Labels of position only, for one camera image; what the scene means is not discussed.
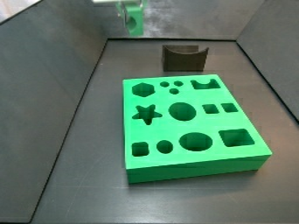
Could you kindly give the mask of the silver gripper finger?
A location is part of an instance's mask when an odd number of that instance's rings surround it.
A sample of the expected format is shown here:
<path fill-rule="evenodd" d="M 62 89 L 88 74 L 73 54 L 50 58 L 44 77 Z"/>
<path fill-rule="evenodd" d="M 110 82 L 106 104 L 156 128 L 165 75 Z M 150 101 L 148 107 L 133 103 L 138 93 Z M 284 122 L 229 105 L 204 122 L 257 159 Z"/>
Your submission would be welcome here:
<path fill-rule="evenodd" d="M 126 22 L 128 21 L 126 7 L 125 3 L 121 0 L 116 2 L 116 9 L 117 9 L 117 15 L 122 18 L 122 21 Z"/>
<path fill-rule="evenodd" d="M 136 4 L 140 6 L 140 7 L 145 7 L 146 6 L 146 0 L 134 0 Z"/>

